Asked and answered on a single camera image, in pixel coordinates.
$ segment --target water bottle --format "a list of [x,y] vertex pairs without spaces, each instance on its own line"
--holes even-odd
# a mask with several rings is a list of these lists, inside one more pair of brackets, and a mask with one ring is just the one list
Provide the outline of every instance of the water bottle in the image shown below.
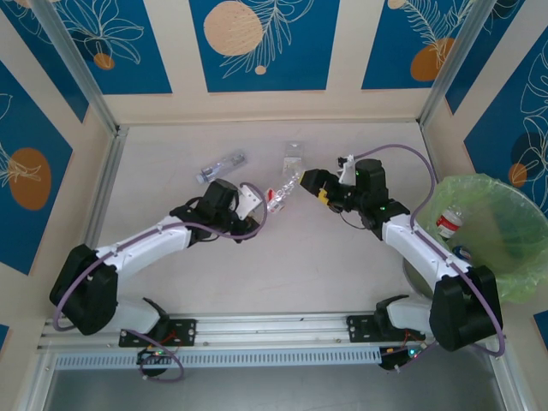
[[230,171],[242,167],[247,162],[246,155],[242,150],[236,150],[230,155],[221,158],[216,163],[205,167],[199,174],[196,175],[196,180],[200,184],[212,182],[217,178],[221,178],[230,173]]
[[266,209],[272,214],[276,214],[285,207],[285,201],[293,192],[296,186],[299,185],[304,169],[299,166],[294,166],[291,170],[286,170],[286,176],[280,183],[280,187],[275,190],[269,188],[266,192]]

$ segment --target bottle in bag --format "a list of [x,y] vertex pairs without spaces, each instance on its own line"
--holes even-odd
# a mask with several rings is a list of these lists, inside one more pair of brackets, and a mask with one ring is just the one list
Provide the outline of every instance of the bottle in bag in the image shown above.
[[439,216],[436,225],[438,234],[448,241],[463,224],[462,210],[456,205],[449,206],[441,216]]

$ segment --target wire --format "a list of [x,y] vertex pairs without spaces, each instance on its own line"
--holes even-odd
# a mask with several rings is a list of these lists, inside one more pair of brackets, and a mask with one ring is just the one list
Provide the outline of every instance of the wire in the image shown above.
[[[127,242],[124,242],[123,244],[121,244],[120,246],[118,246],[118,248],[116,249],[116,253],[119,253],[121,251],[123,251],[124,249],[128,248],[128,247],[131,247],[133,246],[134,244],[138,243],[139,241],[142,241],[152,235],[156,235],[158,232],[161,232],[162,230],[165,230],[165,229],[174,229],[174,228],[178,228],[178,227],[187,227],[187,228],[196,228],[196,229],[202,229],[204,231],[208,231],[212,234],[215,234],[215,235],[218,235],[219,237],[224,237],[224,238],[230,238],[231,240],[247,240],[249,238],[252,238],[254,236],[256,236],[262,229],[263,227],[265,227],[265,223],[266,223],[266,219],[268,217],[268,210],[266,208],[267,204],[266,204],[266,198],[265,196],[263,195],[263,193],[257,188],[257,186],[255,186],[254,184],[250,183],[250,182],[243,182],[242,184],[240,184],[240,187],[242,186],[248,186],[250,187],[258,196],[259,198],[261,199],[262,201],[262,205],[263,205],[263,219],[262,221],[260,222],[259,226],[253,230],[251,233],[248,233],[248,234],[244,234],[244,235],[231,235],[231,234],[226,234],[222,231],[219,231],[217,229],[212,229],[210,227],[207,227],[203,224],[198,224],[198,223],[186,223],[186,222],[183,222],[181,221],[180,223],[171,223],[171,224],[166,224],[165,226],[163,227],[157,227],[157,228],[154,228],[154,229],[150,229],[148,230],[147,232],[141,234],[141,235],[138,235],[136,236],[134,239],[132,240],[129,240]],[[99,267],[101,264],[103,264],[107,259],[109,259],[110,257],[114,256],[115,252],[112,252],[112,251],[109,251],[108,253],[106,253],[104,256],[102,257],[99,257],[96,261],[94,261],[89,267],[87,267],[75,280],[72,284],[70,284],[70,286],[68,287],[67,291],[65,292],[65,294],[63,295],[63,297],[61,297],[61,300],[59,301],[59,303],[57,304],[57,307],[55,309],[55,312],[53,314],[53,322],[52,322],[52,326],[53,328],[56,330],[56,331],[59,331],[59,332],[64,332],[64,331],[70,331],[70,330],[73,330],[74,328],[76,328],[74,325],[70,325],[70,326],[67,326],[67,327],[61,327],[59,325],[59,320],[61,318],[61,315],[63,314],[63,309],[65,307],[65,304],[67,303],[67,301],[69,300],[70,296],[72,295],[72,293],[74,293],[74,290],[80,285],[80,283],[82,281],[84,281],[85,278],[87,278],[87,276],[89,276],[91,273],[93,273],[93,271]],[[177,365],[180,367],[181,369],[181,375],[178,377],[178,378],[175,378],[175,379],[166,379],[166,380],[160,380],[158,378],[149,378],[151,379],[152,381],[161,381],[161,382],[172,382],[172,383],[175,383],[177,381],[181,381],[182,380],[182,375],[183,375],[183,367],[182,367],[182,364],[181,362],[179,361],[178,358],[176,358],[175,354],[173,354],[171,351],[169,351],[166,347],[164,347],[160,342],[157,342],[157,341],[154,341],[152,340],[150,337],[148,336],[145,336],[144,334],[140,334],[139,332],[137,331],[133,331],[133,330],[127,330],[127,332],[131,332],[132,334],[134,334],[135,336],[149,342],[150,344],[162,349],[163,351],[165,351],[166,353],[168,353],[168,355],[173,358],[173,360],[177,363]]]
[[216,240],[218,240],[220,237],[217,236],[215,238],[208,238],[207,240],[200,240],[200,242],[214,242]]
[[402,346],[400,348],[405,347],[405,344],[407,344],[409,339],[409,331],[405,330],[405,338],[403,339]]
[[423,340],[418,338],[416,335],[414,335],[411,331],[407,330],[408,336],[413,338],[415,341],[418,341],[419,343],[422,343]]
[[338,213],[339,216],[341,216],[342,220],[347,224],[349,225],[350,227],[352,227],[353,229],[366,229],[365,227],[358,227],[357,225],[353,225],[351,223],[349,223],[348,221],[346,221],[346,219],[343,217],[343,214],[341,212]]
[[[440,258],[442,258],[444,260],[447,260],[447,258],[449,256],[445,253],[445,251],[442,251],[438,246],[436,246],[434,243],[432,243],[432,241],[430,241],[419,230],[415,230],[415,219],[416,219],[417,215],[419,214],[420,210],[422,210],[424,208],[424,206],[428,203],[428,201],[430,201],[430,199],[434,195],[434,188],[436,186],[436,176],[434,174],[434,170],[433,170],[432,166],[430,165],[430,163],[428,162],[428,160],[426,159],[426,157],[423,156],[419,151],[415,150],[414,148],[409,147],[409,146],[405,146],[404,144],[386,144],[384,146],[379,146],[377,148],[374,148],[374,149],[372,149],[368,152],[364,152],[364,153],[362,153],[358,156],[354,156],[354,159],[357,160],[359,158],[364,158],[364,157],[370,156],[371,154],[374,154],[375,152],[380,152],[381,150],[385,150],[387,148],[401,148],[403,150],[407,150],[408,152],[412,152],[414,155],[419,157],[420,160],[425,164],[426,169],[428,170],[428,174],[430,175],[430,191],[428,192],[428,195],[426,196],[424,201],[422,203],[420,203],[419,206],[415,209],[415,211],[413,211],[411,213],[411,218],[409,219],[409,222],[410,222],[411,229],[413,230],[413,232],[428,247],[430,247],[434,253],[439,255]],[[472,290],[472,292],[474,293],[474,295],[478,299],[479,303],[481,304],[481,306],[484,308],[485,312],[487,313],[487,316],[491,320],[491,322],[493,324],[493,327],[495,327],[495,332],[497,333],[498,351],[491,351],[490,349],[482,347],[478,344],[472,344],[472,345],[474,347],[476,347],[477,349],[479,349],[479,350],[481,350],[481,351],[483,351],[483,352],[485,352],[489,355],[493,355],[493,356],[496,356],[496,357],[499,357],[499,356],[503,355],[504,351],[506,350],[506,342],[504,341],[503,330],[502,330],[500,324],[498,323],[497,316],[495,315],[495,313],[493,312],[491,307],[489,307],[489,303],[487,302],[485,297],[481,294],[481,292],[478,290],[478,288],[474,285],[472,280],[470,278],[468,278],[466,273],[463,270],[461,270],[458,267],[458,265],[456,265],[454,262],[450,263],[450,267],[458,273],[458,275],[462,278],[462,280],[466,283],[466,285]]]

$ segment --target metal frame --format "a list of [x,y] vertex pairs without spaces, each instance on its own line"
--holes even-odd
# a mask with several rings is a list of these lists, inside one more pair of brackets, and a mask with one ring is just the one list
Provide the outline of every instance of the metal frame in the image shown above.
[[[272,315],[175,315],[173,319],[196,319],[194,347],[182,350],[257,349],[257,348],[341,348],[387,347],[401,342],[351,343],[346,318],[372,313],[297,313]],[[65,319],[61,325],[69,325]],[[84,337],[77,330],[56,332],[48,321],[39,340],[38,352],[130,351],[119,348],[119,334],[99,332]]]
[[55,353],[37,354],[32,379],[17,405],[17,411],[42,411],[44,409],[56,363],[57,354]]
[[103,227],[104,216],[109,205],[112,188],[116,180],[116,173],[122,160],[123,147],[126,145],[129,128],[120,127],[114,139],[110,143],[107,157],[104,161],[103,171],[99,177],[99,183],[95,195],[93,196],[93,204],[91,216],[86,227],[86,231],[82,242],[88,247],[94,249],[101,236],[101,228]]
[[[231,349],[177,351],[185,368],[233,368],[254,366],[340,366],[380,364],[378,347],[309,349]],[[135,353],[60,354],[56,371],[136,370]],[[158,358],[147,368],[178,368],[170,358]]]
[[[488,349],[497,350],[498,342],[492,338],[485,344]],[[540,410],[533,399],[533,393],[529,389],[523,372],[517,363],[514,348],[508,340],[506,351],[502,357],[490,357],[491,366],[497,379],[504,405],[512,411],[536,411]]]
[[103,93],[93,79],[86,62],[78,52],[53,5],[44,0],[28,0],[28,2],[56,52],[74,77],[76,84],[86,96],[89,104],[95,109],[99,120],[111,135],[116,135],[118,127],[114,115],[104,101]]
[[[470,14],[462,24],[461,31],[458,36],[456,36],[456,41],[453,44],[453,47],[451,47],[451,51],[445,59],[444,65],[439,70],[438,77],[436,77],[425,105],[419,114],[418,120],[421,130],[432,120],[435,110],[445,98],[445,93],[447,93],[447,90],[455,79],[464,59],[472,48],[478,34],[480,34],[485,20],[496,3],[497,0],[477,1],[470,10]],[[426,144],[427,151],[430,151],[429,148],[430,147]]]

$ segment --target green plastic bag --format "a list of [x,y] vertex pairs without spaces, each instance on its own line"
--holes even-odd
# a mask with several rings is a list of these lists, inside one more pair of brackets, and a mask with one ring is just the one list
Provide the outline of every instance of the green plastic bag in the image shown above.
[[484,174],[452,176],[436,187],[420,212],[420,226],[447,249],[436,221],[449,207],[462,210],[463,225],[448,243],[472,254],[497,278],[501,302],[524,302],[548,278],[548,219],[522,192]]

